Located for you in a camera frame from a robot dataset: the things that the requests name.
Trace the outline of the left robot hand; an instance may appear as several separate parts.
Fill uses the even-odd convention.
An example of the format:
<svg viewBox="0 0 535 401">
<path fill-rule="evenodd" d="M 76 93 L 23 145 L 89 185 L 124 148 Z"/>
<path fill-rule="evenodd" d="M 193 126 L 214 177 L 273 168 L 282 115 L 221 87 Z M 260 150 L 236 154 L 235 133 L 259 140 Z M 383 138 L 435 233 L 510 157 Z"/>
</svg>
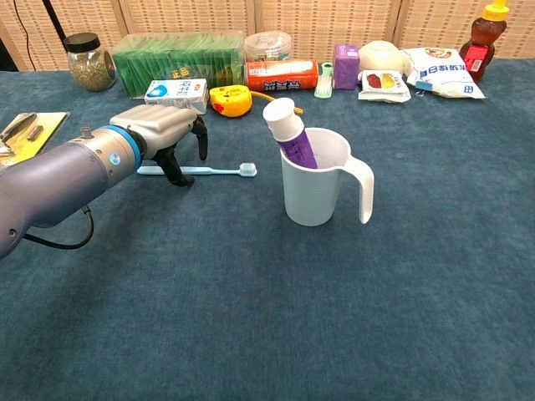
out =
<svg viewBox="0 0 535 401">
<path fill-rule="evenodd" d="M 197 137 L 199 158 L 207 158 L 207 127 L 196 111 L 162 104 L 142 104 L 117 114 L 110 123 L 131 135 L 140 147 L 141 158 L 156 162 L 171 184 L 180 187 L 193 185 L 194 178 L 183 174 L 176 161 L 175 147 L 192 132 Z"/>
</svg>

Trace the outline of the light blue toothbrush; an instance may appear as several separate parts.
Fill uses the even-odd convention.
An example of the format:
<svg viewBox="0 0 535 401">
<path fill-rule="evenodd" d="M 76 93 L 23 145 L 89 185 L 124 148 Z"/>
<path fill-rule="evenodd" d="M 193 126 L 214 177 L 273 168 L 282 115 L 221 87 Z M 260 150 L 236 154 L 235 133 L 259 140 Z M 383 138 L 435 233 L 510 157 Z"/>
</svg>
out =
<svg viewBox="0 0 535 401">
<path fill-rule="evenodd" d="M 257 167 L 254 163 L 241 163 L 237 170 L 213 169 L 206 166 L 183 166 L 183 174 L 188 175 L 240 175 L 252 178 L 257 175 Z M 157 165 L 142 165 L 138 170 L 141 175 L 164 175 L 164 171 Z"/>
</svg>

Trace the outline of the purple white toothpaste tube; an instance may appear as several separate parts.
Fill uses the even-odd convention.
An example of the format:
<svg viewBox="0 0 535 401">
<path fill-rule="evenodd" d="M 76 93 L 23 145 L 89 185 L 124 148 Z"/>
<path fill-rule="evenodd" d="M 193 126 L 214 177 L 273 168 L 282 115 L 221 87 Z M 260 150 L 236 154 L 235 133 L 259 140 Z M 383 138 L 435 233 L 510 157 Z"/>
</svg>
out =
<svg viewBox="0 0 535 401">
<path fill-rule="evenodd" d="M 290 98 L 275 99 L 264 107 L 262 116 L 288 160 L 305 168 L 317 169 L 304 123 L 294 106 Z"/>
</svg>

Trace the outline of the blue white milk carton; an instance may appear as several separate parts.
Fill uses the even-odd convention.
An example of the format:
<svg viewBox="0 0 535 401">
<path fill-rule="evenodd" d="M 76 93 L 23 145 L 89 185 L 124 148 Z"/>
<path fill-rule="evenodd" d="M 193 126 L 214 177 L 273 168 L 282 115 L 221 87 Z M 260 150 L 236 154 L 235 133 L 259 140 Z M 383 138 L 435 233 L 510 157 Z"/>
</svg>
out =
<svg viewBox="0 0 535 401">
<path fill-rule="evenodd" d="M 206 79 L 153 80 L 144 97 L 146 104 L 163 104 L 205 114 L 209 94 Z"/>
</svg>

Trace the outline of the clear box green sachets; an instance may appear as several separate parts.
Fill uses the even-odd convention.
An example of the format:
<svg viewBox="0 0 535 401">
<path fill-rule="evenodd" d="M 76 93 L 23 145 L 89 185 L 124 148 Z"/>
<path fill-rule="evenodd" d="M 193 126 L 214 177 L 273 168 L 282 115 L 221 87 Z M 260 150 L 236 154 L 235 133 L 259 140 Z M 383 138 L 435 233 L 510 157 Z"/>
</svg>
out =
<svg viewBox="0 0 535 401">
<path fill-rule="evenodd" d="M 154 80 L 201 78 L 210 88 L 246 82 L 240 31 L 128 34 L 112 57 L 132 99 L 143 97 Z"/>
</svg>

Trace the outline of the yellow tape measure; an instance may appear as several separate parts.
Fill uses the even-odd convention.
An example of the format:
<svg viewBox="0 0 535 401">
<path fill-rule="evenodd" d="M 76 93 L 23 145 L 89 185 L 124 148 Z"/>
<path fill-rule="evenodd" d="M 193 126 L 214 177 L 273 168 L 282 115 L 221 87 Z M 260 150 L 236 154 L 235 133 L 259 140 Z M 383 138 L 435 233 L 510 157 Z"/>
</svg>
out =
<svg viewBox="0 0 535 401">
<path fill-rule="evenodd" d="M 212 108 L 225 117 L 236 118 L 245 115 L 252 107 L 253 97 L 274 101 L 274 97 L 257 91 L 251 91 L 245 85 L 228 85 L 209 91 Z"/>
</svg>

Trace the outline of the glass jar black lid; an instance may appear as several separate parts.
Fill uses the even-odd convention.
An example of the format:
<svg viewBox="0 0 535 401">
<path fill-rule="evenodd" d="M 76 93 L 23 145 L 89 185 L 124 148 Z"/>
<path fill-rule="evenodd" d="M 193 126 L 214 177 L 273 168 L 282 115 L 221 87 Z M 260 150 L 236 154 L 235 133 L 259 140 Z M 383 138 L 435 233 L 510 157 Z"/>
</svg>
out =
<svg viewBox="0 0 535 401">
<path fill-rule="evenodd" d="M 115 83 L 115 66 L 96 33 L 75 33 L 64 39 L 69 71 L 74 80 L 93 92 L 104 91 Z"/>
</svg>

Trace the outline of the yellow razor blister pack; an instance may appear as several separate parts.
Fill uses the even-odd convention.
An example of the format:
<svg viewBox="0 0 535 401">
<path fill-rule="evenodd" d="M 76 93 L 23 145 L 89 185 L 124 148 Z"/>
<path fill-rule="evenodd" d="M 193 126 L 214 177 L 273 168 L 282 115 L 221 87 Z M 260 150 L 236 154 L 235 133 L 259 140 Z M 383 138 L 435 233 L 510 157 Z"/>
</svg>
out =
<svg viewBox="0 0 535 401">
<path fill-rule="evenodd" d="M 70 112 L 21 113 L 0 132 L 0 166 L 33 158 L 61 128 Z"/>
</svg>

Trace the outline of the clear round plastic tub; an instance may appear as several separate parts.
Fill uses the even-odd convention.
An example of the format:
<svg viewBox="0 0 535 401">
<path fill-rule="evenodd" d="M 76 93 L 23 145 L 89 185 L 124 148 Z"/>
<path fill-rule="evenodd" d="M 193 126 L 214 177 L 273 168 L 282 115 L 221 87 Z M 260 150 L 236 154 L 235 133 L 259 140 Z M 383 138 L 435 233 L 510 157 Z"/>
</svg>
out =
<svg viewBox="0 0 535 401">
<path fill-rule="evenodd" d="M 283 61 L 292 56 L 292 38 L 282 31 L 255 33 L 245 38 L 244 50 L 248 62 Z"/>
</svg>

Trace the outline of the orange cylindrical can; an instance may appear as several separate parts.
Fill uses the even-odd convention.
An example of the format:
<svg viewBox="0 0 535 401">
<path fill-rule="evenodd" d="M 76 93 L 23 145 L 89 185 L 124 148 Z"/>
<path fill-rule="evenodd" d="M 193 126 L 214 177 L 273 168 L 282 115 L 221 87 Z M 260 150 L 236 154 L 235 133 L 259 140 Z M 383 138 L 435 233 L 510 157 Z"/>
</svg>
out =
<svg viewBox="0 0 535 401">
<path fill-rule="evenodd" d="M 318 81 L 315 60 L 246 62 L 247 87 L 257 92 L 314 89 Z"/>
</svg>

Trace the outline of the black stand pole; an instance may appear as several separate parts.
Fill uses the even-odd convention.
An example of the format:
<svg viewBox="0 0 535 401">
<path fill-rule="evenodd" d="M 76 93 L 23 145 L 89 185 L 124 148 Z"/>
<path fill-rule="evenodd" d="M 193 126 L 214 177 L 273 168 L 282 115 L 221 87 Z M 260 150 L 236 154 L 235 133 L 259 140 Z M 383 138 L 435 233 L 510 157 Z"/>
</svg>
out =
<svg viewBox="0 0 535 401">
<path fill-rule="evenodd" d="M 42 0 L 42 3 L 47 11 L 47 14 L 53 24 L 53 27 L 55 29 L 56 34 L 59 37 L 61 44 L 64 44 L 64 40 L 66 36 L 62 28 L 61 22 L 59 21 L 58 16 L 54 10 L 54 6 L 51 3 L 51 0 Z"/>
</svg>

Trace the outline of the purple carton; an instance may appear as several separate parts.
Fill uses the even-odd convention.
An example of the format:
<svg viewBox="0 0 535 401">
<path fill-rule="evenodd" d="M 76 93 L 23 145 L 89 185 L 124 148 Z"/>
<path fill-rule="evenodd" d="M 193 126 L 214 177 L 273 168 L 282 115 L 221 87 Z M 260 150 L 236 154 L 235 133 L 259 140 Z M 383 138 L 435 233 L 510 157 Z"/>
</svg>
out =
<svg viewBox="0 0 535 401">
<path fill-rule="evenodd" d="M 358 83 L 359 48 L 354 44 L 336 44 L 333 60 L 334 89 L 354 90 Z"/>
</svg>

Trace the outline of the bamboo folding screen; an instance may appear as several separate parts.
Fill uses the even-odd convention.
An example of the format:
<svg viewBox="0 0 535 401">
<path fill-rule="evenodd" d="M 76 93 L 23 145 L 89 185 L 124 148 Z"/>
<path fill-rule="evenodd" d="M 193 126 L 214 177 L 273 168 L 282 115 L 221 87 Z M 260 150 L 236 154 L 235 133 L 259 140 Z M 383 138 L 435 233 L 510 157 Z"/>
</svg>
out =
<svg viewBox="0 0 535 401">
<path fill-rule="evenodd" d="M 51 0 L 65 35 L 96 33 L 110 48 L 132 33 L 279 30 L 296 58 L 337 43 L 459 48 L 493 0 Z M 0 0 L 0 43 L 21 71 L 64 70 L 64 47 L 42 0 Z"/>
</svg>

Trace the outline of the blue table cloth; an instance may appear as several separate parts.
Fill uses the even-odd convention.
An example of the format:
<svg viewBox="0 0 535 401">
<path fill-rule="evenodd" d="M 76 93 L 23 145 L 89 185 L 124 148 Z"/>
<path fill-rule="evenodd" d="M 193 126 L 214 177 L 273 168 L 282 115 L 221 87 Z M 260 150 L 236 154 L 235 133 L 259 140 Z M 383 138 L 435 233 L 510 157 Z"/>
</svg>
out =
<svg viewBox="0 0 535 401">
<path fill-rule="evenodd" d="M 483 100 L 292 98 L 374 171 L 332 219 L 288 219 L 263 102 L 207 113 L 212 168 L 132 175 L 76 251 L 0 261 L 0 401 L 535 400 L 535 60 L 496 59 Z"/>
</svg>

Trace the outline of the white snack packet fruit print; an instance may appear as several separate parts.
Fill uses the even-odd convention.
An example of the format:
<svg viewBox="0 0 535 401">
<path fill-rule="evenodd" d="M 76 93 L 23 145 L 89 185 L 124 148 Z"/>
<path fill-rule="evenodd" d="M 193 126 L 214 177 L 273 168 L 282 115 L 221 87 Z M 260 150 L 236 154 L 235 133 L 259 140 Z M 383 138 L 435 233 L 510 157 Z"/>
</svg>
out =
<svg viewBox="0 0 535 401">
<path fill-rule="evenodd" d="M 402 74 L 395 70 L 364 70 L 359 100 L 404 103 L 411 99 Z"/>
</svg>

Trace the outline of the cream upturned bowl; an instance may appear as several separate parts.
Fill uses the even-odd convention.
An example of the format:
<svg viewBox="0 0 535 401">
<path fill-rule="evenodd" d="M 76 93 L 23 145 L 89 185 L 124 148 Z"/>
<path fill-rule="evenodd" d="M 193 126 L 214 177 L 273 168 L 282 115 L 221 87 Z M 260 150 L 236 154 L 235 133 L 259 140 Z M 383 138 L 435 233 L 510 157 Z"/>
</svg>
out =
<svg viewBox="0 0 535 401">
<path fill-rule="evenodd" d="M 395 70 L 405 76 L 413 70 L 407 52 L 384 40 L 375 40 L 361 47 L 359 59 L 359 79 L 365 70 Z"/>
</svg>

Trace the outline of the white bag blue print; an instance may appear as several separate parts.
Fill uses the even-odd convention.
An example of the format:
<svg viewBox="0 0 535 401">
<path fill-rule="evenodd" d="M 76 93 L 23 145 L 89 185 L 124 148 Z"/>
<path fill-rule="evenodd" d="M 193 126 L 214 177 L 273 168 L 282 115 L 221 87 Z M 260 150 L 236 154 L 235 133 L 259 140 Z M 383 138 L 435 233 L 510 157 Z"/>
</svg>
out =
<svg viewBox="0 0 535 401">
<path fill-rule="evenodd" d="M 484 99 L 486 96 L 466 70 L 460 54 L 452 48 L 406 48 L 413 70 L 406 82 L 433 84 L 433 92 L 446 98 Z"/>
</svg>

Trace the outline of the bear-shaped honey bottle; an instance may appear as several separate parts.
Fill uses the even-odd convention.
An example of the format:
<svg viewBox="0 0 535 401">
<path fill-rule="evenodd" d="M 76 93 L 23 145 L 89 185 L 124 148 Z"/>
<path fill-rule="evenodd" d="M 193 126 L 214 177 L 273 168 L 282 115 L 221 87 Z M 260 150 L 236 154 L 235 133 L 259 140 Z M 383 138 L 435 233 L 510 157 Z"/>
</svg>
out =
<svg viewBox="0 0 535 401">
<path fill-rule="evenodd" d="M 493 0 L 471 25 L 471 38 L 461 47 L 460 55 L 467 72 L 479 83 L 495 54 L 494 43 L 507 28 L 507 0 Z"/>
</svg>

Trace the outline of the white plastic mug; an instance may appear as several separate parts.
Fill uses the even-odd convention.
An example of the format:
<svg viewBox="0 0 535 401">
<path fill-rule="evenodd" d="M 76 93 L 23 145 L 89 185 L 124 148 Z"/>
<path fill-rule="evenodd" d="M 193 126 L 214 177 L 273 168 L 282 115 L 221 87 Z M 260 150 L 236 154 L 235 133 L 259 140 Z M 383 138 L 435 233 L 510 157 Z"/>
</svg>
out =
<svg viewBox="0 0 535 401">
<path fill-rule="evenodd" d="M 281 155 L 283 195 L 288 217 L 302 226 L 320 226 L 333 215 L 342 175 L 352 175 L 359 184 L 359 221 L 367 223 L 373 213 L 375 176 L 362 160 L 351 155 L 349 142 L 331 129 L 306 129 L 318 167 L 309 169 Z"/>
</svg>

